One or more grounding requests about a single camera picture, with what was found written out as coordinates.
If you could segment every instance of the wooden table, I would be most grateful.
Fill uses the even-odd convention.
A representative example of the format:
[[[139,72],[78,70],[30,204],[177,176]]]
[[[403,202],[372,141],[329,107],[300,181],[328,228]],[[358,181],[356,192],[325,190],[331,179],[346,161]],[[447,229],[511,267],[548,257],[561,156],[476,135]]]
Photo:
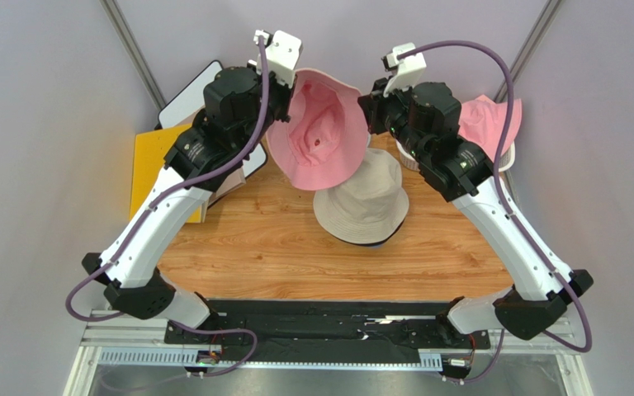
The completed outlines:
[[[371,147],[398,158],[395,141]],[[383,247],[357,247],[324,231],[311,191],[268,164],[214,205],[204,224],[186,224],[161,271],[205,297],[242,299],[450,300],[512,285],[478,230],[417,172],[403,167],[409,213]]]

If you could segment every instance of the white wall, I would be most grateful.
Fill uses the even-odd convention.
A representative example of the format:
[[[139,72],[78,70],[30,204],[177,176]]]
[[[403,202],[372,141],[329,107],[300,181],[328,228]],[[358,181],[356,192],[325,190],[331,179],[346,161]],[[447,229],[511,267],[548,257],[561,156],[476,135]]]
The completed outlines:
[[[545,0],[118,0],[166,100],[210,61],[257,58],[257,29],[302,39],[298,66],[318,68],[369,92],[387,74],[381,57],[396,45],[475,40],[512,63]],[[503,79],[470,49],[428,54],[422,81],[445,81],[460,100],[493,96]]]
[[[634,394],[634,2],[565,2],[516,93],[521,206],[595,279],[582,298],[595,394]]]
[[[0,0],[0,394],[62,393],[84,326],[64,298],[125,225],[154,112],[97,0]]]

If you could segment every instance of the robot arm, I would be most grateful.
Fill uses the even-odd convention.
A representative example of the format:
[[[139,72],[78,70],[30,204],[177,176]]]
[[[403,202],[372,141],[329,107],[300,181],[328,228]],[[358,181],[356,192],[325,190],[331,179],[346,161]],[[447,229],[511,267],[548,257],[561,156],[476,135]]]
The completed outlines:
[[[371,93],[359,98],[369,132],[390,132],[412,154],[424,180],[479,229],[514,282],[511,288],[492,295],[455,299],[438,317],[442,326],[438,330],[453,342],[463,334],[491,328],[505,328],[529,340],[551,326],[571,298],[500,204],[491,160],[477,144],[458,136],[461,103],[444,83],[415,85],[426,68],[421,54],[398,59],[397,55],[414,48],[411,43],[400,45],[385,56],[383,63],[393,75],[375,81]],[[515,217],[581,296],[593,284],[589,273],[572,271],[559,259],[507,191],[504,194]]]
[[[282,31],[275,35],[257,31],[256,44],[259,36],[266,43],[266,61],[271,71],[263,135],[275,120],[287,121],[302,43]],[[124,254],[97,278],[106,285],[104,294],[113,309],[141,319],[167,318],[193,328],[210,315],[200,295],[174,285],[156,266],[187,218],[210,199],[230,173],[241,167],[241,162],[218,177],[156,201],[168,188],[224,166],[248,144],[261,105],[260,60],[250,61],[245,68],[228,68],[217,73],[215,81],[204,90],[205,108],[166,154],[165,165],[152,191],[129,225],[107,250],[89,253],[83,259],[83,267],[88,274],[93,273],[113,259],[125,237],[138,227],[134,230],[135,237],[124,247]],[[138,221],[141,216],[146,216],[144,222]]]

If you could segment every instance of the pink cloth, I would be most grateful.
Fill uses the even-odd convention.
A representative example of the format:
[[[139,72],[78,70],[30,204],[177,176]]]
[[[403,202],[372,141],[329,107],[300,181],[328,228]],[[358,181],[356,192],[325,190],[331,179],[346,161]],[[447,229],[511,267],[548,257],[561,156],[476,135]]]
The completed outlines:
[[[354,87],[317,70],[297,70],[288,115],[266,136],[271,155],[295,188],[323,190],[345,182],[366,155],[368,127]]]
[[[472,101],[461,104],[459,117],[459,135],[478,144],[492,161],[498,148],[500,135],[503,134],[506,103],[495,103],[486,95],[481,95]],[[522,122],[522,100],[515,99],[513,104],[513,119],[510,121],[508,136],[505,138],[503,154],[510,148],[520,131]]]

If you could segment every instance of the wall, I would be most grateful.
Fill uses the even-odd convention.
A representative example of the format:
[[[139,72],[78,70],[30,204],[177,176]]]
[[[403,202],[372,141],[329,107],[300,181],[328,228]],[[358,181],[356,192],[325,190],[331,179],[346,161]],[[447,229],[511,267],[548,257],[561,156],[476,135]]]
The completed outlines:
[[[512,63],[545,0],[296,1],[117,0],[166,100],[210,61],[256,59],[257,29],[303,41],[298,67],[318,68],[369,92],[387,74],[381,57],[396,45],[475,40]],[[460,100],[493,96],[502,76],[483,54],[441,49],[428,54],[422,81],[444,81]]]
[[[63,392],[84,327],[64,298],[125,225],[154,113],[97,0],[0,0],[0,394]]]
[[[565,2],[519,79],[513,179],[549,245],[595,286],[595,394],[634,394],[634,2]]]

